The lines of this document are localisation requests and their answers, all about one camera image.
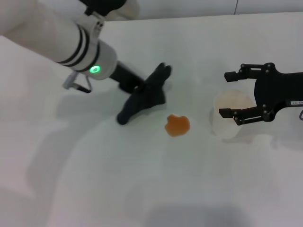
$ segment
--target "metal bracket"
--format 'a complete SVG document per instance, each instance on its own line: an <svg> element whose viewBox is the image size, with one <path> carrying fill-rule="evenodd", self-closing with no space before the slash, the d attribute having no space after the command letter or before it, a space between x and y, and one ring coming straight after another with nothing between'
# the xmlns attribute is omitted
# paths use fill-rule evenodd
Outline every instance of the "metal bracket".
<svg viewBox="0 0 303 227"><path fill-rule="evenodd" d="M63 87L65 88L65 89L70 89L70 88L74 88L74 89L76 89L76 90L78 90L78 91L82 91L82 92L84 92L84 93L87 93L87 94L89 94L90 92L92 92L92 90L93 90L93 88L92 88L92 85L91 85L91 83L90 83L90 81L89 81L89 78L88 78L88 76L85 76L85 79L86 79L86 81L87 81L87 84L88 84L88 86L89 86L89 88L87 89L87 88L85 88L85 87L83 87L83 86L81 86L81 85L79 85L79 84L76 84L75 83L75 80L77 79L77 76L79 75L79 73L78 72L72 72L72 74L71 75L69 75L68 76L68 78L65 80L65 82L63 83Z"/></svg>
<svg viewBox="0 0 303 227"><path fill-rule="evenodd" d="M104 23L105 18L96 12L93 12L91 16L83 15L77 20L77 24L89 32L90 42L95 45L98 44L99 35Z"/></svg>

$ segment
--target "green led light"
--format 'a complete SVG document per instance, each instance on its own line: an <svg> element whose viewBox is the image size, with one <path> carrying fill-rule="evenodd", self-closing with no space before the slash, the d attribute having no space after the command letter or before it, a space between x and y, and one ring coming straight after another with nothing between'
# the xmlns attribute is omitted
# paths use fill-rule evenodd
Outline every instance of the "green led light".
<svg viewBox="0 0 303 227"><path fill-rule="evenodd" d="M97 72L100 72L100 70L101 70L101 67L96 65L96 66L91 67L89 71L91 73L97 73Z"/></svg>

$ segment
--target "white table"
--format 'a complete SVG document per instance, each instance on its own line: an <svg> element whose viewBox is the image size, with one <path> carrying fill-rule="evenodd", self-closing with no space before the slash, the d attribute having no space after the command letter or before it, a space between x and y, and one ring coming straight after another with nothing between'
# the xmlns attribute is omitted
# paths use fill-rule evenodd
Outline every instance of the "white table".
<svg viewBox="0 0 303 227"><path fill-rule="evenodd" d="M0 225L4 227L301 227L302 108L211 132L215 95L241 63L303 71L303 14L110 22L101 38L142 75L173 66L167 105L119 126L128 95L110 79L65 91L70 73L0 39ZM171 138L169 114L187 116Z"/></svg>

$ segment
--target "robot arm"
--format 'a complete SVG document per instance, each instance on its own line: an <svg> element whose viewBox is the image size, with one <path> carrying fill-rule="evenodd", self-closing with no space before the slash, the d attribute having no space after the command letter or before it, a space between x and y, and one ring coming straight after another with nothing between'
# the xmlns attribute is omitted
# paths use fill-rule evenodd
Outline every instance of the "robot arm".
<svg viewBox="0 0 303 227"><path fill-rule="evenodd" d="M278 111L286 107L303 106L303 73L284 74L275 64L242 64L239 72L225 73L227 82L255 79L257 106L248 109L220 109L223 118L233 118L237 125L254 122L271 122Z"/></svg>
<svg viewBox="0 0 303 227"><path fill-rule="evenodd" d="M90 93L89 78L111 78L119 82L123 91L132 94L122 112L119 124L143 109L166 102L162 90L171 74L171 67L160 64L155 72L143 80L117 60L115 50L99 34L105 19L113 15L136 18L139 7L136 0L81 0L87 10L77 22L65 19L36 0L1 0L0 35L34 51L56 63L69 67L73 73L63 84ZM79 74L86 77L89 88L75 83Z"/></svg>
<svg viewBox="0 0 303 227"><path fill-rule="evenodd" d="M77 73L106 79L118 62L115 50L98 38L105 17L118 10L117 15L134 18L139 7L134 0L82 2L87 5L86 15L75 23L36 0L2 0L0 35Z"/></svg>

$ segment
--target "label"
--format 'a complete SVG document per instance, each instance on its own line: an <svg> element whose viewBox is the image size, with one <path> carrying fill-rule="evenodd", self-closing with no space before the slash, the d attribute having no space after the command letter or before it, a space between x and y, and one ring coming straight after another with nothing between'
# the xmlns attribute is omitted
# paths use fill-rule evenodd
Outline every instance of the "label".
<svg viewBox="0 0 303 227"><path fill-rule="evenodd" d="M290 102L291 105L303 105L303 101L292 101Z"/></svg>

